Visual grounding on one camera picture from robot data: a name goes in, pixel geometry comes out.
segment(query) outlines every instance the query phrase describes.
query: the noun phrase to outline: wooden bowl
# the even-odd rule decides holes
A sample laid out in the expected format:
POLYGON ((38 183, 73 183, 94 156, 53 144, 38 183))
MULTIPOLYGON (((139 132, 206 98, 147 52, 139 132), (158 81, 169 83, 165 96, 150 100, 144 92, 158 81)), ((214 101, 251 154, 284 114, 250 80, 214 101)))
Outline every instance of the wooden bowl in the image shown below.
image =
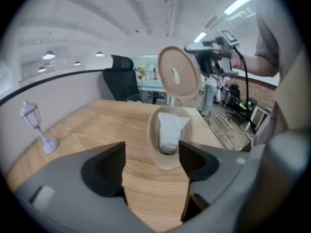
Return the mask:
POLYGON ((160 112, 175 114, 179 117, 189 117, 190 120, 181 131, 180 140, 190 141, 193 128, 193 120, 190 114, 179 107, 163 106, 158 108, 150 117, 147 128, 147 143, 153 162, 163 170, 173 170, 180 166, 178 150, 173 155, 161 153, 159 148, 160 112))

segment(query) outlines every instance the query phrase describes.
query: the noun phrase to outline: small lamp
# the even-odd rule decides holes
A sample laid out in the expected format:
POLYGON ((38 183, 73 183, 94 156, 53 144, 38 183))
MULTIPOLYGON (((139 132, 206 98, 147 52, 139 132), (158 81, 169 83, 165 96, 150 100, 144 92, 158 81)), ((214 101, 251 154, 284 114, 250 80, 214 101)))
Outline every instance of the small lamp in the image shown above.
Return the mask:
POLYGON ((46 154, 53 153, 57 148, 58 142, 55 138, 47 138, 44 132, 41 130, 40 128, 41 117, 38 110, 38 105, 35 103, 29 103, 27 101, 24 101, 19 116, 24 119, 24 121, 30 128, 37 129, 39 131, 39 136, 41 137, 44 143, 43 151, 46 154))

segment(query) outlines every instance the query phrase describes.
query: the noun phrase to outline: ceiling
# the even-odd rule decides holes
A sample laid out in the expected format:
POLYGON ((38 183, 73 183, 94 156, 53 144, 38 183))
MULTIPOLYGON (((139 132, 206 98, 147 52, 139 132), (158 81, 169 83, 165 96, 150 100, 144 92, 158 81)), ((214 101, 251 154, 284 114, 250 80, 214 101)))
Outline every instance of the ceiling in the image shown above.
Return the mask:
POLYGON ((158 54, 164 46, 192 42, 202 31, 213 38, 217 28, 230 28, 237 38, 256 38, 253 1, 224 17, 234 1, 28 0, 17 15, 22 79, 38 75, 48 50, 56 57, 47 70, 55 71, 74 68, 76 61, 100 66, 111 54, 158 54), (206 29, 214 15, 221 22, 206 29), (105 57, 94 56, 97 51, 105 57))

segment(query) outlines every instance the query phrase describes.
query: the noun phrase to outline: brick wall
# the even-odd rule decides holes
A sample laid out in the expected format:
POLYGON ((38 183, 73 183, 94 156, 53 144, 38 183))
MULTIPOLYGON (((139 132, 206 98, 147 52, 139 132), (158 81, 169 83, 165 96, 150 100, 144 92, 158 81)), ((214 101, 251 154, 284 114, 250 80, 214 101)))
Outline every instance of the brick wall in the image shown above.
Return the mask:
MULTIPOLYGON (((230 80, 231 84, 237 84, 240 90, 240 98, 245 101, 246 99, 246 83, 244 77, 232 78, 230 80)), ((265 82, 257 80, 248 80, 248 91, 249 97, 257 100, 257 103, 260 107, 272 108, 274 104, 273 93, 276 89, 275 86, 267 84, 265 82)))

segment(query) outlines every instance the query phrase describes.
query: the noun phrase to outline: black cable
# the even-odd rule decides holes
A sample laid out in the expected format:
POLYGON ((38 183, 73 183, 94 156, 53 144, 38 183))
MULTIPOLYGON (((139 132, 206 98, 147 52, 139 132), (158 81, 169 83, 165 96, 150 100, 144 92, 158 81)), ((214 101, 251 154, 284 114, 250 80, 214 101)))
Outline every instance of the black cable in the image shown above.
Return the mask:
POLYGON ((237 52, 238 56, 240 57, 240 59, 242 60, 243 62, 243 65, 244 65, 244 70, 245 70, 245 80, 246 80, 246 114, 247 114, 247 119, 249 121, 249 123, 251 124, 251 128, 254 132, 254 134, 256 133, 255 129, 254 129, 254 126, 253 126, 253 122, 251 120, 251 116, 250 116, 250 113, 249 113, 249 107, 248 107, 248 76, 247 76, 247 66, 246 66, 246 62, 245 62, 245 59, 244 59, 244 56, 237 50, 237 48, 234 46, 233 47, 233 50, 235 52, 237 52))

